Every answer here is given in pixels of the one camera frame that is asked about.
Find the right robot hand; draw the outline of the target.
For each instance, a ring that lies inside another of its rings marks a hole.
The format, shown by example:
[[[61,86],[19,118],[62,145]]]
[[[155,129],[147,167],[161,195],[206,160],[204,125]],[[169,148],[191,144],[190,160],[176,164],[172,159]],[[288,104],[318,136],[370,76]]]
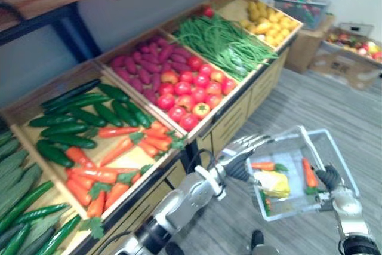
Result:
[[[316,195],[320,200],[320,211],[332,210],[332,194],[335,191],[342,191],[347,188],[344,184],[344,180],[337,169],[329,164],[325,166],[325,169],[316,169],[315,174],[318,179],[324,184],[325,189]]]

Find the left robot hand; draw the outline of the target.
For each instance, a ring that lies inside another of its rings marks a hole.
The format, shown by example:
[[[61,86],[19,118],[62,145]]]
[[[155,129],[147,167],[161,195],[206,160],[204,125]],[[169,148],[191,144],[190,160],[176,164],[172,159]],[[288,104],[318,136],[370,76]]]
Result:
[[[224,168],[226,176],[247,182],[249,172],[246,160],[254,154],[259,146],[271,141],[271,136],[263,134],[240,137],[219,152],[217,161]]]

